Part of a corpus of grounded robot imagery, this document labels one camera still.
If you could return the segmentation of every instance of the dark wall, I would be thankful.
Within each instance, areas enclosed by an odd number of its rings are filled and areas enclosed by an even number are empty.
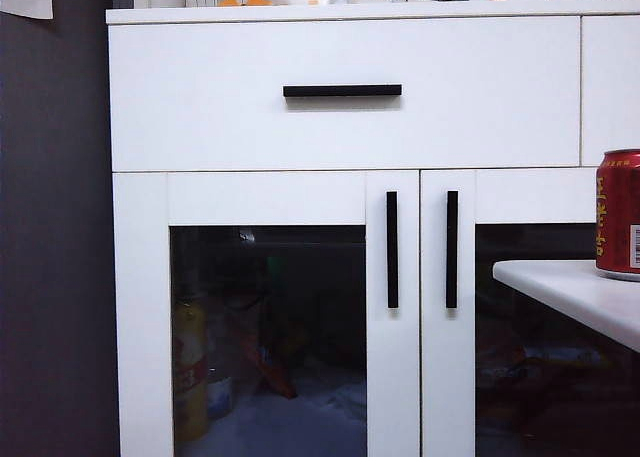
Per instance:
[[[119,454],[111,0],[0,14],[0,455]]]

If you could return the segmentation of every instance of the white table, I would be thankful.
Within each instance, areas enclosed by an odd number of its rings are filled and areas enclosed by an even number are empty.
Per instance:
[[[603,277],[593,260],[497,262],[493,276],[640,352],[640,282]]]

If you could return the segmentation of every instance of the aluminum can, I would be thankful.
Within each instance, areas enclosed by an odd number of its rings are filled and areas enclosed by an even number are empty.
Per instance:
[[[640,149],[606,152],[596,173],[596,267],[640,281]]]

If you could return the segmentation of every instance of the black handle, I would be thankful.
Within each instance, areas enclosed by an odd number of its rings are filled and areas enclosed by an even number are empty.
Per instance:
[[[398,308],[398,193],[387,192],[387,300]]]
[[[402,84],[285,85],[284,97],[384,97],[402,95]]]
[[[447,309],[458,307],[458,191],[447,192]]]

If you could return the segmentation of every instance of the white drawer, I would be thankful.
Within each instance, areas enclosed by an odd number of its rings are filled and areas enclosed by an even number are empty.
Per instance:
[[[640,147],[640,16],[584,18],[583,164]]]
[[[579,18],[116,25],[114,171],[577,165]],[[402,84],[285,99],[284,85]]]

